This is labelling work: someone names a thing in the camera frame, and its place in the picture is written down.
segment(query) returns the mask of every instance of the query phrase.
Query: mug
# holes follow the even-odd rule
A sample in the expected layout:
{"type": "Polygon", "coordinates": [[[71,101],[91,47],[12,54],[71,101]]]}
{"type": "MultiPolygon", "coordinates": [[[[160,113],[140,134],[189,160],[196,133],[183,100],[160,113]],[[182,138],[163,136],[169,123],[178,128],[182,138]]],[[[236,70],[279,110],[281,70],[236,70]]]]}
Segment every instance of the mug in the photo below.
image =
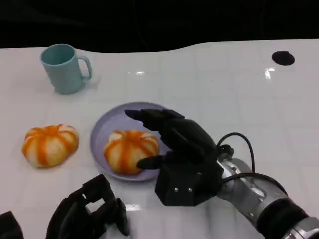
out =
{"type": "Polygon", "coordinates": [[[77,56],[75,49],[68,44],[49,46],[41,53],[40,59],[55,91],[61,94],[79,91],[92,78],[89,59],[86,56],[77,56]],[[89,76],[82,75],[78,59],[85,61],[89,76]]]}

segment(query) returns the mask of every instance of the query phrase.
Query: pumpkin-shaped bun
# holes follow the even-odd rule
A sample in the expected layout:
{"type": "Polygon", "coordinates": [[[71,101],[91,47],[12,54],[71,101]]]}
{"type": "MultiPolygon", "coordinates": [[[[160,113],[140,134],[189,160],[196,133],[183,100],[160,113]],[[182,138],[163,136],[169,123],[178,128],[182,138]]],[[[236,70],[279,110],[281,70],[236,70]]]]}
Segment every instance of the pumpkin-shaped bun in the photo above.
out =
{"type": "Polygon", "coordinates": [[[32,128],[24,138],[22,153],[35,167],[52,167],[72,154],[78,143],[75,128],[66,124],[32,128]]]}
{"type": "Polygon", "coordinates": [[[137,130],[115,131],[104,147],[104,157],[111,169],[120,174],[137,174],[136,167],[143,158],[156,156],[159,144],[156,137],[137,130]]]}

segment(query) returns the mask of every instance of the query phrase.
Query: table surface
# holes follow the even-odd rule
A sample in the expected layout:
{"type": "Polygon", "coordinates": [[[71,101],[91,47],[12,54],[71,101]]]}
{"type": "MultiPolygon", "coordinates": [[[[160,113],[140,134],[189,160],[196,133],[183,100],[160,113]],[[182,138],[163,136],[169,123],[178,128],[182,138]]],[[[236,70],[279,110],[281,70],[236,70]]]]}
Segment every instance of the table surface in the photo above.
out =
{"type": "MultiPolygon", "coordinates": [[[[174,109],[215,141],[233,131],[247,135],[256,172],[277,179],[307,213],[319,216],[318,40],[204,43],[156,53],[78,50],[89,57],[94,77],[73,95],[54,92],[39,61],[42,50],[0,50],[0,213],[12,210],[26,239],[43,239],[61,200],[98,175],[91,130],[105,112],[133,101],[174,109]],[[273,62],[280,50],[290,51],[295,64],[273,62]],[[32,168],[21,153],[25,133],[58,123],[78,130],[77,152],[59,167],[32,168]]],[[[235,157],[250,164],[243,140],[227,142],[235,157]]],[[[168,208],[154,194],[155,182],[108,179],[127,205],[134,239],[262,238],[219,198],[195,208],[168,208]]],[[[114,228],[107,236],[123,238],[114,228]]]]}

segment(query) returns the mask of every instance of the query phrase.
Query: plate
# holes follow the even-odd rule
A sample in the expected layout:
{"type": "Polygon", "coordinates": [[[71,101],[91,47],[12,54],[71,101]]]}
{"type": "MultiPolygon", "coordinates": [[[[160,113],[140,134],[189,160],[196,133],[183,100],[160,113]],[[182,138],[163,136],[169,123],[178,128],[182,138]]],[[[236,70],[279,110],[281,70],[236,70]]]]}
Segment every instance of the plate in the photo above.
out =
{"type": "Polygon", "coordinates": [[[127,181],[147,181],[157,177],[158,170],[143,170],[136,175],[117,174],[112,171],[107,160],[104,157],[104,146],[109,136],[116,130],[140,130],[154,135],[159,142],[159,154],[166,154],[169,148],[160,140],[160,134],[157,131],[148,130],[143,123],[128,117],[124,110],[156,109],[163,110],[163,106],[147,103],[132,102],[117,106],[106,112],[95,124],[91,133],[91,151],[95,162],[104,175],[110,175],[117,179],[127,181]]]}

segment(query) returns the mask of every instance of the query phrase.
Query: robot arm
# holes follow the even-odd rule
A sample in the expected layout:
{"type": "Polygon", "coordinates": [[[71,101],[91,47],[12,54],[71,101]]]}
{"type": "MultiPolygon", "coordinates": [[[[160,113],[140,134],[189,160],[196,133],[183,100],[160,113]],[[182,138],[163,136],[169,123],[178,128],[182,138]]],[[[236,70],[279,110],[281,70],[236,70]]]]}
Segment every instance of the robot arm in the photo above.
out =
{"type": "Polygon", "coordinates": [[[229,145],[216,145],[194,121],[172,110],[126,114],[159,131],[173,150],[138,163],[144,169],[159,168],[155,193],[164,205],[196,206],[217,195],[232,203],[266,239],[319,239],[317,218],[296,205],[276,180],[255,173],[254,162],[252,170],[232,157],[229,145]]]}
{"type": "MultiPolygon", "coordinates": [[[[218,159],[223,178],[251,172],[240,159],[223,155],[218,159]]],[[[319,220],[309,217],[287,194],[262,179],[240,178],[225,183],[218,196],[232,203],[267,239],[319,238],[319,220]]]]}

